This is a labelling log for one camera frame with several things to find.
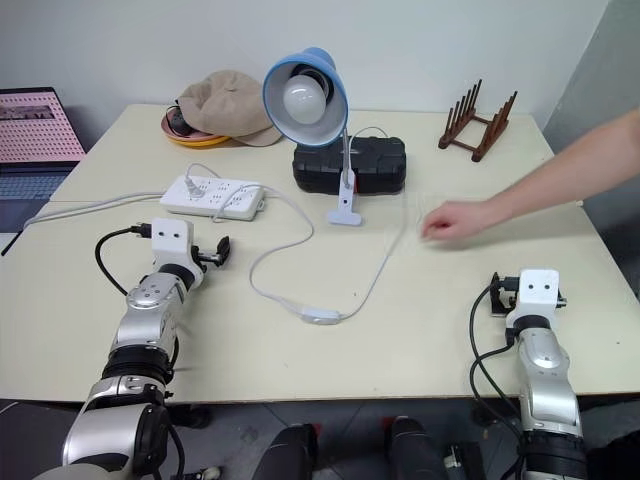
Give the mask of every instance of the plug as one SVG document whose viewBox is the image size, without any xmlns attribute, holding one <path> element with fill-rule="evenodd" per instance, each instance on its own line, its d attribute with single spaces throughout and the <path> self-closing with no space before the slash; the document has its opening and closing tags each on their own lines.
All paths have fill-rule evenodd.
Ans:
<svg viewBox="0 0 640 480">
<path fill-rule="evenodd" d="M 504 277 L 499 285 L 508 292 L 517 292 L 520 288 L 520 277 Z"/>
<path fill-rule="evenodd" d="M 509 345 L 510 347 L 513 347 L 513 345 L 516 343 L 516 336 L 518 335 L 518 332 L 515 328 L 507 328 L 504 331 L 504 339 L 507 342 L 507 345 Z"/>
<path fill-rule="evenodd" d="M 137 223 L 131 226 L 131 232 L 138 234 L 142 238 L 151 238 L 151 224 Z"/>
<path fill-rule="evenodd" d="M 195 183 L 193 183 L 193 180 L 191 180 L 191 177 L 185 176 L 184 183 L 187 186 L 187 190 L 189 190 L 189 195 L 191 195 L 192 197 L 200 198 L 204 196 L 204 193 L 205 193 L 204 188 L 200 188 Z"/>
</svg>

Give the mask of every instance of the hand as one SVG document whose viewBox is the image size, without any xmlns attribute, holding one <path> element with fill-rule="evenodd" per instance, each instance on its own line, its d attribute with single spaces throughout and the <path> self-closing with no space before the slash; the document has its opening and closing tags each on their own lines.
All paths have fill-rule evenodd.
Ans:
<svg viewBox="0 0 640 480">
<path fill-rule="evenodd" d="M 485 202 L 445 202 L 429 213 L 422 236 L 434 240 L 456 240 L 480 233 L 498 223 Z"/>
</svg>

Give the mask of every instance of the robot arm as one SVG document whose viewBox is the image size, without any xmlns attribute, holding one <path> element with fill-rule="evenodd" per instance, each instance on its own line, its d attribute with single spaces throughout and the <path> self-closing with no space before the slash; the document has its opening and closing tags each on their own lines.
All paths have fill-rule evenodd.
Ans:
<svg viewBox="0 0 640 480">
<path fill-rule="evenodd" d="M 578 401 L 569 356 L 553 331 L 559 275 L 523 270 L 507 335 L 517 343 L 526 480 L 586 479 Z"/>
<path fill-rule="evenodd" d="M 192 244 L 193 225 L 154 219 L 154 272 L 127 295 L 102 378 L 93 385 L 64 443 L 63 466 L 38 480 L 136 479 L 158 471 L 173 427 L 164 401 L 177 356 L 182 305 L 206 267 L 227 259 L 225 237 L 216 254 Z"/>
</svg>

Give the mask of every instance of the white power strip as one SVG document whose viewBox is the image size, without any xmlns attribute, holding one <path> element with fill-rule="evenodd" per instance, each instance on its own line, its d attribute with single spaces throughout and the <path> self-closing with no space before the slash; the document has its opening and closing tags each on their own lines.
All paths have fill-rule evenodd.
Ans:
<svg viewBox="0 0 640 480">
<path fill-rule="evenodd" d="M 160 205 L 172 213 L 213 217 L 226 200 L 220 218 L 233 220 L 253 220 L 256 212 L 262 208 L 264 189 L 259 186 L 243 188 L 244 185 L 256 185 L 258 182 L 193 175 L 189 175 L 189 178 L 198 188 L 204 190 L 204 195 L 191 196 L 184 175 L 181 175 L 162 196 Z"/>
</svg>

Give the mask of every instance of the laptop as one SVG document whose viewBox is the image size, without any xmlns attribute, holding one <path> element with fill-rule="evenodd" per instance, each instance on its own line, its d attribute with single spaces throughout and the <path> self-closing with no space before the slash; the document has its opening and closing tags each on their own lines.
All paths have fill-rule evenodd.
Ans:
<svg viewBox="0 0 640 480">
<path fill-rule="evenodd" d="M 84 156 L 53 88 L 0 89 L 0 233 L 20 232 Z"/>
</svg>

